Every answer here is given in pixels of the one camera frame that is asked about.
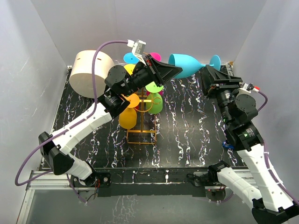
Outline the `green wine glass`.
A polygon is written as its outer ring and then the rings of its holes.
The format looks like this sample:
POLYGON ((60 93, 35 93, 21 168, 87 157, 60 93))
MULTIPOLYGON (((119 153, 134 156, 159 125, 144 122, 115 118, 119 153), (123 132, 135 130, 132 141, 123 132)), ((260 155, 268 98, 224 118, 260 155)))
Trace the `green wine glass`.
POLYGON ((155 82, 151 82, 145 86, 147 91, 147 100, 153 100, 152 102, 146 103, 146 110, 151 114, 158 114, 163 109, 163 99, 160 94, 163 90, 163 86, 157 86, 155 82))

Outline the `blue wine glass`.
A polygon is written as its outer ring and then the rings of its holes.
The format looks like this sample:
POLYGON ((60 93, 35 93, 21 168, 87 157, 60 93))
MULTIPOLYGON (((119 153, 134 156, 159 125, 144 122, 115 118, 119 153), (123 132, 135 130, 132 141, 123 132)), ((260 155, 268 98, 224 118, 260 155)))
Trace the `blue wine glass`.
POLYGON ((136 64, 139 62, 139 59, 132 52, 126 53, 123 56, 123 60, 128 64, 136 64))
POLYGON ((174 65, 176 67, 182 68, 182 72, 178 75, 174 76, 174 79, 177 78, 187 78, 192 76, 200 69, 210 65, 214 67, 216 70, 220 70, 221 68, 221 59, 218 55, 212 56, 209 64, 202 64, 197 59, 192 56, 185 54, 171 54, 168 60, 168 64, 174 65))

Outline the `magenta wine glass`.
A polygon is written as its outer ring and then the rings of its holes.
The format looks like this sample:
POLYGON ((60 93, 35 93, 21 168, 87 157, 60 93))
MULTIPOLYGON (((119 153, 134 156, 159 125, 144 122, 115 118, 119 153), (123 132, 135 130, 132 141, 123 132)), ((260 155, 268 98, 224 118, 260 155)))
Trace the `magenta wine glass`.
POLYGON ((157 61, 161 61, 161 55, 157 52, 151 52, 150 55, 157 61))

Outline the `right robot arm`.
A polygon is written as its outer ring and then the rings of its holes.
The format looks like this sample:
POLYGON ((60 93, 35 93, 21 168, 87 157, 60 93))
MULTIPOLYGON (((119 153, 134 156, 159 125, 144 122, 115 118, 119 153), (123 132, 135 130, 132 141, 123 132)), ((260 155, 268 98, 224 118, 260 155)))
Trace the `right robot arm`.
POLYGON ((226 126, 223 145, 244 160, 255 184, 248 183, 224 161, 209 166, 205 174, 191 174, 192 183, 197 187, 221 184, 230 188, 248 205, 259 224, 282 224, 297 216, 299 202, 278 178, 264 140, 252 123, 259 110, 251 93, 259 92, 259 88, 210 65, 199 72, 202 91, 206 97, 216 99, 226 126))

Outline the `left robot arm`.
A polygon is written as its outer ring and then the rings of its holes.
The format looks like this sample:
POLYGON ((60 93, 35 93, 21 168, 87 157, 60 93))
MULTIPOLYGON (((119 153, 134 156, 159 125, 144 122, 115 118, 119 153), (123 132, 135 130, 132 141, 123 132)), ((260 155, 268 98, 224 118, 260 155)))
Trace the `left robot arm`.
POLYGON ((97 172, 88 162, 71 155, 71 150, 99 126, 120 115, 129 106, 126 97, 151 82, 161 86, 182 71, 181 67, 159 62, 150 54, 145 56, 144 63, 137 63, 132 75, 121 65, 110 68, 105 79, 106 91, 96 97, 87 111, 58 131, 39 135, 40 152, 53 173, 69 174, 84 185, 93 186, 97 172))

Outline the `orange wine glass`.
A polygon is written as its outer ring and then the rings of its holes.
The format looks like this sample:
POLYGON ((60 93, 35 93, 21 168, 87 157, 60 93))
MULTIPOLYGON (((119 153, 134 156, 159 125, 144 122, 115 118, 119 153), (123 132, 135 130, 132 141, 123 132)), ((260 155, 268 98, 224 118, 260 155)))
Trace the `orange wine glass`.
POLYGON ((137 112, 135 108, 139 105, 140 99, 134 93, 129 97, 125 97, 129 102, 128 107, 119 115, 119 124, 122 128, 131 129, 137 123, 137 112))
POLYGON ((132 75, 133 74, 133 70, 135 68, 135 64, 126 64, 124 65, 125 70, 128 72, 128 74, 132 75))

